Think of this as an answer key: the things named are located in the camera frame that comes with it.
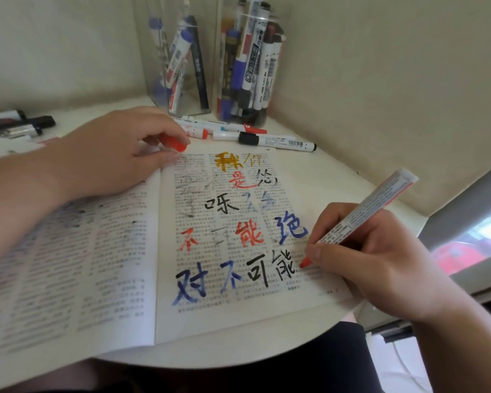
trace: pen holder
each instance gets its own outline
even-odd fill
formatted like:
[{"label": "pen holder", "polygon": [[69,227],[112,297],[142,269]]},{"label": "pen holder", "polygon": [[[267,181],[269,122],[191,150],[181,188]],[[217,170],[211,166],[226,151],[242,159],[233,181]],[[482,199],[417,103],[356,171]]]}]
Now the pen holder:
[{"label": "pen holder", "polygon": [[208,83],[215,45],[209,39],[214,39],[216,27],[216,12],[208,16],[210,4],[211,0],[133,0],[150,97],[172,116],[210,112]]},{"label": "pen holder", "polygon": [[239,0],[223,16],[217,115],[222,121],[262,127],[284,32],[272,6],[262,0]]}]

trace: person's left hand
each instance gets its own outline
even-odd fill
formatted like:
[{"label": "person's left hand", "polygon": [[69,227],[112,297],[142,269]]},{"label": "person's left hand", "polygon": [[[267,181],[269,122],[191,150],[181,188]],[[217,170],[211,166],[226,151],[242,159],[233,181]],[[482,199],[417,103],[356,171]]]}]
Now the person's left hand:
[{"label": "person's left hand", "polygon": [[42,170],[50,171],[61,202],[114,194],[178,160],[173,150],[140,155],[139,140],[157,146],[161,133],[190,143],[166,113],[142,106],[107,113],[30,155]]}]

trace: page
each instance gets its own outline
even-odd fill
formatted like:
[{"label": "page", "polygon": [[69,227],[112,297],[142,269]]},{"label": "page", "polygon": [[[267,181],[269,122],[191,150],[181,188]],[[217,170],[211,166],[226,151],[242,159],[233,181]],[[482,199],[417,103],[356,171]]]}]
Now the page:
[{"label": "page", "polygon": [[276,152],[226,146],[163,172],[157,343],[352,297],[341,277],[299,269],[316,216]]},{"label": "page", "polygon": [[0,388],[154,343],[159,189],[69,203],[0,260]]}]

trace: barcode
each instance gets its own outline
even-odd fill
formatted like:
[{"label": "barcode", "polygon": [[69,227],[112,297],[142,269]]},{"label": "barcode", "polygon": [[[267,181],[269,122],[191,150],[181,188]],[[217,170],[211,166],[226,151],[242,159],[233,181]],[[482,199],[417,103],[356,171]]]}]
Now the barcode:
[{"label": "barcode", "polygon": [[269,63],[268,77],[273,77],[273,73],[275,71],[275,65],[276,65],[276,59],[271,58],[271,62]]}]

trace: white table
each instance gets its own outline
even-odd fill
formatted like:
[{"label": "white table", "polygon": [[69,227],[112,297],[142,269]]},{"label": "white table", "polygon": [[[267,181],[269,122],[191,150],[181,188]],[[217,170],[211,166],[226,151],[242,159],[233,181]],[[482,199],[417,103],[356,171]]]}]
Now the white table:
[{"label": "white table", "polygon": [[[73,111],[53,111],[51,114],[58,125],[48,130],[47,134],[62,136],[112,110],[140,105],[152,106],[153,103],[148,97],[142,97]],[[265,128],[269,133],[295,135],[272,119],[268,119]],[[191,139],[191,147],[203,145],[202,140]],[[286,173],[298,182],[295,190],[306,202],[306,209],[316,215],[329,202],[360,202],[375,187],[320,148],[313,153],[279,150],[277,159]],[[389,209],[416,235],[427,220],[399,201],[391,204]],[[249,363],[286,352],[312,340],[340,321],[358,303],[360,298],[353,298],[340,305],[319,306],[153,347],[119,350],[100,358],[171,368],[208,368]]]}]

